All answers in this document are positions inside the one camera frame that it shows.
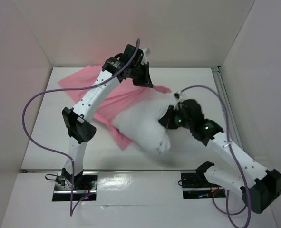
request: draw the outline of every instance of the white wall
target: white wall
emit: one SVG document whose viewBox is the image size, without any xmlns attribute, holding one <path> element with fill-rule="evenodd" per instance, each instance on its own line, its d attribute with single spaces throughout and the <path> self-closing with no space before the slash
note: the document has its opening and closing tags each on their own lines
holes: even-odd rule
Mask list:
<svg viewBox="0 0 281 228">
<path fill-rule="evenodd" d="M 44 90 L 51 65 L 13 0 L 0 1 L 0 226 L 28 139 L 21 126 L 27 100 Z M 40 100 L 27 113 L 32 129 Z"/>
<path fill-rule="evenodd" d="M 244 148 L 281 172 L 281 0 L 256 0 L 221 74 Z"/>
<path fill-rule="evenodd" d="M 254 0 L 17 0 L 52 65 L 102 64 L 141 38 L 152 66 L 220 65 Z"/>
</svg>

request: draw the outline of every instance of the white fabric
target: white fabric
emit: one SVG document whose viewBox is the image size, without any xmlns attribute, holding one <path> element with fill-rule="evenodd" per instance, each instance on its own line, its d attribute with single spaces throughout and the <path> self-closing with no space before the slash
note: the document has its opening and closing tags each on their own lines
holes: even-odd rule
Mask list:
<svg viewBox="0 0 281 228">
<path fill-rule="evenodd" d="M 170 139 L 158 120 L 164 116 L 169 105 L 175 103 L 173 96 L 154 92 L 150 99 L 119 113 L 112 125 L 144 150 L 156 154 L 166 153 L 171 147 Z"/>
</svg>

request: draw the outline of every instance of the garment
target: garment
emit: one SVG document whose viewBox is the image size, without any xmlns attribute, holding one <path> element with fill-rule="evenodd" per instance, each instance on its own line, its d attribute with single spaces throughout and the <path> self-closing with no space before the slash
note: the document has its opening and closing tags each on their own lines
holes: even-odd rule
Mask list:
<svg viewBox="0 0 281 228">
<path fill-rule="evenodd" d="M 87 66 L 82 70 L 60 80 L 58 84 L 61 88 L 78 88 L 86 87 L 94 84 L 99 76 L 101 66 Z M 133 85 L 132 79 L 123 80 L 104 100 L 97 112 L 94 114 L 94 119 L 104 123 L 109 129 L 117 145 L 124 150 L 130 143 L 131 139 L 124 136 L 117 128 L 112 125 L 112 121 L 119 113 L 129 107 L 150 99 L 153 91 L 166 94 L 171 90 L 164 86 L 154 86 L 153 89 L 145 87 L 136 87 Z M 87 92 L 81 91 L 66 91 L 67 94 L 77 103 Z"/>
</svg>

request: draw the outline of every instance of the white table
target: white table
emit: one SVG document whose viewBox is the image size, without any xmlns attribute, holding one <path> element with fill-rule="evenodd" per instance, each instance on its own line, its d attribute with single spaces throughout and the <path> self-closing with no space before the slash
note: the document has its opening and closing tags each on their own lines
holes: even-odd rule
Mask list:
<svg viewBox="0 0 281 228">
<path fill-rule="evenodd" d="M 45 173 L 18 174 L 2 228 L 232 228 L 211 199 L 183 199 L 180 171 L 99 172 L 97 200 L 82 202 L 69 216 L 69 202 L 52 202 L 54 183 Z M 225 198 L 216 203 L 225 208 Z M 230 196 L 230 209 L 242 200 Z M 246 211 L 233 220 L 246 221 Z M 249 228 L 276 228 L 270 208 L 252 213 Z"/>
<path fill-rule="evenodd" d="M 59 88 L 57 84 L 59 80 L 80 69 L 54 68 L 47 90 Z M 169 87 L 173 93 L 191 85 L 205 85 L 216 90 L 211 69 L 151 68 L 150 75 L 154 85 Z M 225 127 L 221 105 L 216 96 L 201 88 L 191 89 L 186 94 L 201 104 L 206 118 Z M 68 135 L 61 111 L 64 107 L 73 105 L 73 100 L 65 92 L 46 94 L 32 137 L 47 147 L 67 152 Z M 171 156 L 157 158 L 142 151 L 134 143 L 126 150 L 120 150 L 103 124 L 96 121 L 92 124 L 97 128 L 97 133 L 87 145 L 83 162 L 85 170 L 189 170 L 206 161 L 215 162 L 221 167 L 226 166 L 219 156 L 207 151 L 185 129 L 170 132 Z M 21 168 L 60 170 L 65 161 L 64 156 L 45 151 L 30 142 Z"/>
</svg>

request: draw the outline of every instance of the pink fabric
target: pink fabric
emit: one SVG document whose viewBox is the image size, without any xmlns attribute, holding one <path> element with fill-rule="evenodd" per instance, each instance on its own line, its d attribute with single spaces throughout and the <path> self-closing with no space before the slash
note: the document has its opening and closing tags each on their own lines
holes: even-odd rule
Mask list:
<svg viewBox="0 0 281 228">
<path fill-rule="evenodd" d="M 58 84 L 62 88 L 91 86 L 99 76 L 100 71 L 101 66 L 87 66 L 60 80 Z M 117 128 L 113 127 L 112 121 L 121 111 L 146 99 L 150 95 L 149 90 L 151 90 L 151 88 L 134 86 L 130 78 L 123 80 L 120 85 L 107 96 L 94 115 L 94 119 L 104 123 L 108 127 L 115 142 L 122 150 L 124 150 L 132 140 L 120 133 Z M 163 86 L 154 86 L 154 90 L 164 94 L 171 92 L 169 88 Z M 87 93 L 87 90 L 66 92 L 77 103 Z"/>
</svg>

